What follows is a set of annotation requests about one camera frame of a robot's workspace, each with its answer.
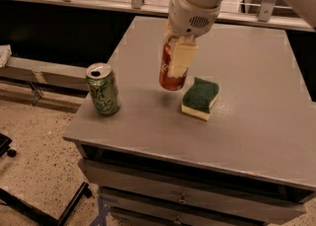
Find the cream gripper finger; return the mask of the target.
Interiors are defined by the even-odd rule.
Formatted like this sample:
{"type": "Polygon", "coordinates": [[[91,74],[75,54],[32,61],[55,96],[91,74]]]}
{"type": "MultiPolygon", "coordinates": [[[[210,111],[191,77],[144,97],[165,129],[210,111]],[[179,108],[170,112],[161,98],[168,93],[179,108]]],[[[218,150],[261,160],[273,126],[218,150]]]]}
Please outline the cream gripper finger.
{"type": "Polygon", "coordinates": [[[170,22],[166,23],[165,30],[164,30],[163,43],[164,43],[164,48],[167,51],[170,51],[174,43],[174,32],[172,30],[170,22]]]}
{"type": "Polygon", "coordinates": [[[168,75],[183,77],[198,54],[198,44],[195,36],[173,36],[169,40],[171,45],[171,60],[168,75]]]}

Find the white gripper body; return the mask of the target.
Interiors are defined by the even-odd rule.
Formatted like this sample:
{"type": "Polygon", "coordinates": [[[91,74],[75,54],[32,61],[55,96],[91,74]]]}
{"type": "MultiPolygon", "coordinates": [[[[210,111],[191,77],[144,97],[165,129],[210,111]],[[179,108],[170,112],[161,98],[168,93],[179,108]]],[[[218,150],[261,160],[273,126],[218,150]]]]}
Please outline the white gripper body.
{"type": "Polygon", "coordinates": [[[209,32],[219,12],[218,0],[171,0],[169,22],[176,36],[198,38],[209,32]]]}

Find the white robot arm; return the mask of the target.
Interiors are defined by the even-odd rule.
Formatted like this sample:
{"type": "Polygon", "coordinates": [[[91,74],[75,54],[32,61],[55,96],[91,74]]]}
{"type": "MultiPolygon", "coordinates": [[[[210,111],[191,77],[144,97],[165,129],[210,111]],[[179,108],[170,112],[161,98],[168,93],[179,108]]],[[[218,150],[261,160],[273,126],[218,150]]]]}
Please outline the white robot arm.
{"type": "MultiPolygon", "coordinates": [[[[184,76],[197,56],[196,38],[207,34],[217,19],[223,0],[170,0],[167,37],[172,45],[168,74],[184,76]]],[[[284,0],[311,28],[316,28],[316,0],[284,0]]]]}

